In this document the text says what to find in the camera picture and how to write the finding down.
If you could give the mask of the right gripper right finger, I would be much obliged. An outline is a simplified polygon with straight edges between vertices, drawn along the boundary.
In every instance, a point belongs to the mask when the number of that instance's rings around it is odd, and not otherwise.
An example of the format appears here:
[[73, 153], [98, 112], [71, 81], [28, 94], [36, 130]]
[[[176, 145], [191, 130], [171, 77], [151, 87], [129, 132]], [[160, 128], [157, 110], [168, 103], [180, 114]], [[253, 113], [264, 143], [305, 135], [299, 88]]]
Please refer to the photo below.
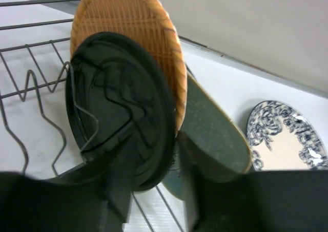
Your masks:
[[327, 231], [327, 171], [239, 174], [178, 134], [188, 231]]

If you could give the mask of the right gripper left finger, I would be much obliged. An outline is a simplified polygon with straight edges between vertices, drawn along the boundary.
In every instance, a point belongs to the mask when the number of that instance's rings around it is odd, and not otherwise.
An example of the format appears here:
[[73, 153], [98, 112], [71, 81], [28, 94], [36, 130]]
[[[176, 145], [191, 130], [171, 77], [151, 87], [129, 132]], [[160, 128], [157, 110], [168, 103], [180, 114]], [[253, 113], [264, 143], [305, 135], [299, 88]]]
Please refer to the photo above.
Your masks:
[[1, 172], [1, 231], [121, 231], [132, 190], [132, 137], [57, 178]]

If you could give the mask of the light green rectangular plate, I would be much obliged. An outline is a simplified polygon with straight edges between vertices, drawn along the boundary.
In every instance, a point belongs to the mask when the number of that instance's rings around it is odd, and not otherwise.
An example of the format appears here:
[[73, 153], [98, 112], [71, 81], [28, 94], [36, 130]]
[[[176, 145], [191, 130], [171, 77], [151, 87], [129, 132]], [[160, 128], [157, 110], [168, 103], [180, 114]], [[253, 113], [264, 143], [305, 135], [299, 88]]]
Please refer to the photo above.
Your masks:
[[251, 167], [251, 150], [243, 132], [188, 71], [187, 110], [181, 130], [210, 156], [201, 167], [215, 182], [228, 182]]

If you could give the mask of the glossy black round plate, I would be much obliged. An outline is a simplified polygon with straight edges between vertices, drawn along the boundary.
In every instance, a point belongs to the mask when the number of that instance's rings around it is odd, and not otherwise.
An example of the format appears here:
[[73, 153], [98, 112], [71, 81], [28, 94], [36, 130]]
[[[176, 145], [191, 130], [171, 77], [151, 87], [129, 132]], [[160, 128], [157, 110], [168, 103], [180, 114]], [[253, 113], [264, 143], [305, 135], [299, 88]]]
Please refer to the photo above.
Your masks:
[[175, 101], [154, 57], [114, 32], [87, 37], [73, 52], [65, 97], [69, 124], [84, 161], [136, 135], [135, 191], [156, 186], [175, 144]]

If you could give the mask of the round woven bamboo plate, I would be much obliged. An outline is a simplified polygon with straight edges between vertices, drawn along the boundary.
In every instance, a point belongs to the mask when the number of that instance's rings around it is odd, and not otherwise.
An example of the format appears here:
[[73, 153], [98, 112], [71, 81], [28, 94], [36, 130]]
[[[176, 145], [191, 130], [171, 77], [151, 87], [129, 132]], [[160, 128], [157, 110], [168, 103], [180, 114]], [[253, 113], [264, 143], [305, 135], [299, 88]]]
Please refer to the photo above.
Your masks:
[[159, 0], [81, 0], [74, 15], [70, 53], [87, 37], [116, 32], [139, 43], [164, 72], [176, 103], [176, 130], [187, 109], [187, 69], [180, 40]]

